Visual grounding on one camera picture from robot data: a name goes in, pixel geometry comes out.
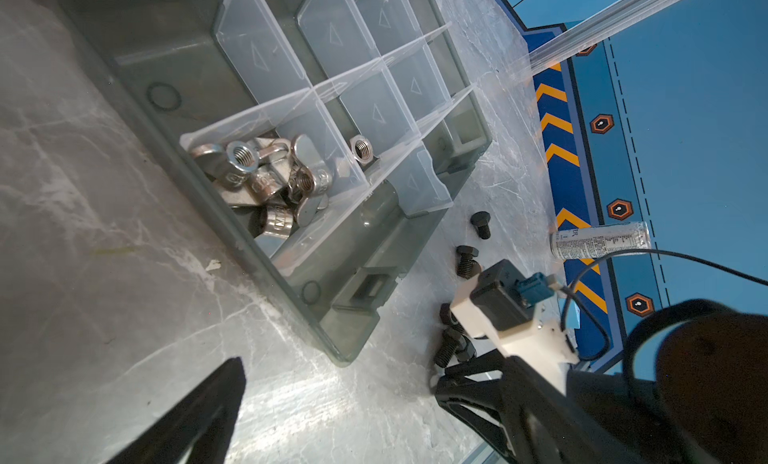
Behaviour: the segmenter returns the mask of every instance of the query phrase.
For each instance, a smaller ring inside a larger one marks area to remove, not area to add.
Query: black cable
[[[690,256],[688,254],[682,254],[679,252],[673,252],[671,250],[660,250],[660,249],[624,249],[624,250],[615,250],[614,252],[609,252],[602,258],[597,258],[593,262],[587,265],[587,267],[583,268],[581,272],[576,274],[576,277],[571,282],[570,286],[568,287],[568,291],[566,292],[563,288],[561,289],[563,294],[566,294],[568,297],[565,299],[565,305],[563,307],[563,313],[560,315],[560,330],[565,330],[565,321],[568,317],[568,308],[571,304],[571,299],[576,297],[576,286],[581,281],[581,278],[584,277],[584,275],[589,272],[589,270],[592,267],[597,266],[601,262],[604,262],[608,259],[615,258],[617,256],[623,256],[626,254],[660,254],[662,256],[672,256],[673,258],[681,258],[681,259],[688,259],[692,260],[693,262],[697,262],[699,264],[704,264],[705,266],[714,267],[715,269],[722,270],[724,272],[727,272],[728,274],[733,274],[734,276],[743,277],[746,280],[751,280],[752,282],[762,284],[763,286],[768,286],[768,280],[761,279],[759,277],[754,277],[749,274],[745,274],[739,270],[731,269],[730,267],[722,266],[718,263],[712,262],[711,260],[701,259],[697,258],[695,256]],[[576,302],[576,305],[579,306],[579,308],[592,320],[592,322],[595,323],[595,325],[598,327],[598,330],[603,335],[603,338],[606,339],[607,345],[608,344],[608,333],[605,331],[605,328],[602,327],[602,325],[596,321],[594,316],[591,315],[591,313],[588,312],[586,307],[581,303],[579,299],[573,299]],[[589,358],[583,358],[582,360],[596,360],[600,359],[602,356],[605,355],[605,353],[608,352],[608,349],[606,346],[603,346],[603,349],[596,354],[596,357],[589,357]]]
[[[581,308],[581,312],[587,315],[589,319],[596,325],[598,330],[600,331],[600,334],[603,335],[603,348],[600,349],[600,351],[597,354],[594,354],[593,356],[587,356],[587,357],[579,357],[581,360],[596,360],[600,359],[602,356],[605,355],[605,353],[608,352],[610,349],[610,338],[608,337],[608,332],[605,330],[605,328],[598,322],[598,318],[592,314],[592,311],[588,309],[584,303],[581,302],[581,299],[579,299],[579,296],[576,295],[575,292],[573,292],[571,289],[567,287],[563,287],[560,289],[560,291],[563,292],[566,296],[568,296],[568,300],[565,301],[565,305],[567,306],[568,303],[571,302],[571,299],[573,299],[576,302],[576,305]],[[571,347],[571,350],[573,350],[573,346],[571,345],[571,342],[568,340],[568,338],[565,338],[566,342],[568,342],[568,345]]]

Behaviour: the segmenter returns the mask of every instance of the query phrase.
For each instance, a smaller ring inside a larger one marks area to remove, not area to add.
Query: gray marble table
[[[506,64],[522,37],[493,0],[439,1],[486,69],[495,143],[340,369],[290,332],[82,74],[49,0],[0,0],[0,462],[102,462],[230,356],[248,384],[229,462],[460,462],[479,443],[429,392],[453,248],[562,266],[530,71]],[[490,241],[474,210],[494,212]]]

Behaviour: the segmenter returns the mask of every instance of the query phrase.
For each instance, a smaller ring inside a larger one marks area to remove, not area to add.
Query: black bolt
[[[472,344],[471,339],[464,338],[464,343],[461,343],[458,345],[458,348],[456,349],[456,359],[458,359],[458,362],[465,363],[472,359],[475,359],[477,357],[477,351],[475,350],[475,345]]]
[[[453,354],[456,352],[456,349],[462,345],[463,341],[466,341],[466,338],[462,333],[458,332],[453,327],[447,327],[442,332],[442,344],[440,345],[440,349],[437,350],[435,359],[433,360],[435,364],[439,367],[447,367]]]
[[[464,334],[464,327],[451,312],[451,303],[440,304],[440,322],[447,326],[453,326],[458,332]]]
[[[458,246],[456,247],[456,253],[459,256],[456,275],[470,279],[472,277],[472,268],[475,266],[474,258],[480,255],[480,251],[472,246]]]
[[[469,219],[469,222],[475,226],[478,236],[480,236],[481,239],[491,238],[491,229],[488,227],[488,223],[491,222],[491,215],[489,213],[484,210],[475,212]]]

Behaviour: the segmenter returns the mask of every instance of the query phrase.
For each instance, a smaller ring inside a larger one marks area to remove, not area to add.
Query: orange hexagon
[[[627,298],[627,310],[640,317],[646,317],[656,309],[654,300],[640,293],[632,294]]]
[[[592,119],[589,123],[589,127],[593,133],[605,134],[611,130],[614,126],[614,116],[610,114],[600,114],[596,118]]]
[[[628,200],[617,199],[608,205],[608,215],[613,219],[624,220],[632,214],[634,214],[634,209]]]
[[[596,49],[597,46],[598,46],[597,44],[593,44],[592,46],[589,46],[586,49],[581,49],[580,52],[576,53],[576,56],[577,57],[589,56],[592,53],[592,51]]]

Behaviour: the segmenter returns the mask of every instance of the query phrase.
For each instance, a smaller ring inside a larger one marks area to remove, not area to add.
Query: metal can
[[[650,249],[650,233],[645,222],[610,224],[560,230],[550,236],[549,245],[558,259],[597,259],[615,250]]]

